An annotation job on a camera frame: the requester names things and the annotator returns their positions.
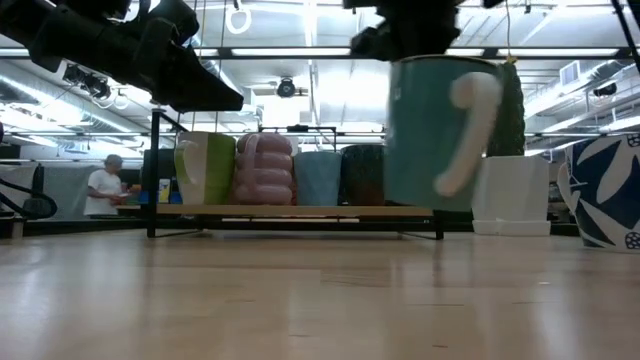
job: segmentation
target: wooden floor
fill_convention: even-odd
[[[640,358],[638,256],[574,238],[371,239],[5,242],[0,359]]]

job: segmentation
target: ceiling light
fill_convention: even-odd
[[[452,48],[447,50],[447,55],[453,56],[482,56],[484,49],[465,49],[465,48]]]
[[[384,109],[389,96],[389,76],[374,71],[327,73],[318,87],[318,101],[350,109]]]
[[[581,56],[611,56],[618,52],[618,49],[614,48],[592,48],[592,49],[559,49],[559,48],[514,48],[511,49],[511,56],[540,56],[540,57],[551,57],[551,56],[566,56],[566,57],[581,57]],[[498,50],[499,56],[508,56],[509,50],[500,49]]]
[[[74,119],[74,121],[81,121],[83,118],[83,111],[78,107],[73,106],[69,103],[66,103],[60,99],[60,95],[58,98],[55,98],[47,93],[44,93],[40,90],[33,89],[29,86],[26,86],[22,83],[9,79],[7,77],[0,75],[0,81],[3,81],[22,92],[29,94],[34,97],[38,102],[40,102],[39,109],[46,110],[47,114],[42,113],[44,116],[57,118],[58,115],[63,116],[66,119]]]
[[[29,50],[13,48],[13,49],[0,49],[0,57],[21,57],[29,56]]]
[[[571,146],[571,145],[577,144],[577,143],[582,142],[582,141],[585,141],[585,140],[586,140],[586,139],[580,139],[580,140],[576,140],[576,141],[571,141],[571,142],[568,142],[568,143],[566,143],[566,144],[562,144],[562,145],[560,145],[560,146],[556,146],[556,147],[555,147],[555,148],[553,148],[553,149],[554,149],[554,150],[562,150],[562,149],[566,149],[566,148],[568,148],[568,147],[569,147],[569,146]]]
[[[114,145],[108,142],[95,141],[91,144],[91,148],[94,150],[108,151],[112,154],[120,155],[127,158],[139,158],[142,157],[139,152],[128,149],[124,146]]]
[[[551,125],[548,128],[542,129],[542,132],[554,132],[554,131],[566,129],[572,125],[579,123],[582,120],[583,119],[581,119],[580,117],[574,117],[569,120],[561,121],[557,124]]]
[[[49,139],[45,139],[45,138],[43,138],[41,136],[30,136],[30,137],[26,138],[26,137],[22,137],[22,136],[13,135],[11,137],[14,138],[14,139],[27,141],[27,142],[30,142],[30,143],[43,145],[43,146],[50,146],[50,147],[57,147],[58,146],[58,144],[56,144],[55,142],[53,142],[53,141],[51,141]]]
[[[306,0],[304,2],[304,44],[305,46],[313,46],[313,39],[317,35],[318,15],[315,0]]]
[[[2,122],[4,124],[20,129],[31,131],[70,132],[68,129],[58,126],[55,123],[42,121],[38,118],[25,115],[19,111],[7,107],[4,108],[3,112],[0,112],[0,118],[2,119]]]
[[[626,6],[622,11],[625,14],[632,14],[631,9]],[[567,17],[567,18],[575,18],[578,16],[597,16],[597,15],[615,15],[614,9],[611,5],[576,5],[576,6],[566,6],[562,9],[559,9],[557,12],[558,16]]]
[[[101,140],[109,140],[112,143],[122,144],[122,139],[115,138],[113,136],[104,136]]]
[[[601,127],[599,130],[602,132],[609,132],[630,128],[636,125],[640,125],[640,116],[634,116],[628,119],[614,121],[609,125]]]
[[[105,119],[105,118],[103,118],[101,116],[97,116],[95,114],[91,114],[91,117],[96,119],[96,120],[98,120],[98,121],[100,121],[100,122],[103,122],[103,123],[111,126],[114,129],[117,129],[117,130],[120,130],[120,131],[126,132],[126,133],[130,133],[131,132],[131,130],[129,128],[126,128],[126,127],[124,127],[122,125],[118,125],[118,124],[114,123],[113,121],[107,120],[107,119]]]
[[[198,56],[218,56],[219,52],[218,49],[211,49],[211,48],[195,48],[196,51],[196,55]]]
[[[319,47],[294,47],[294,48],[257,48],[257,49],[231,49],[234,56],[344,56],[349,55],[349,48],[319,48]]]
[[[542,154],[545,151],[547,151],[547,149],[525,150],[524,151],[524,156],[535,156],[535,155]]]

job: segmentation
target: planter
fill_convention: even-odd
[[[585,247],[640,254],[640,135],[568,147],[558,188]]]
[[[502,156],[482,161],[473,201],[480,235],[548,236],[549,164],[541,157]]]

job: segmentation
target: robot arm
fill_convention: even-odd
[[[32,61],[56,71],[67,59],[148,90],[178,112],[233,111],[243,98],[206,71],[193,48],[196,14],[182,0],[163,0],[149,12],[140,0],[131,22],[131,0],[0,0],[0,33],[29,50]]]
[[[484,0],[490,8],[504,0]],[[457,6],[464,0],[343,0],[347,9],[377,8],[385,20],[351,40],[353,53],[381,61],[427,54],[444,54],[460,35]]]

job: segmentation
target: wooden shelf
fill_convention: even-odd
[[[269,205],[169,205],[158,204],[158,214],[241,216],[432,216],[410,206],[269,206]]]

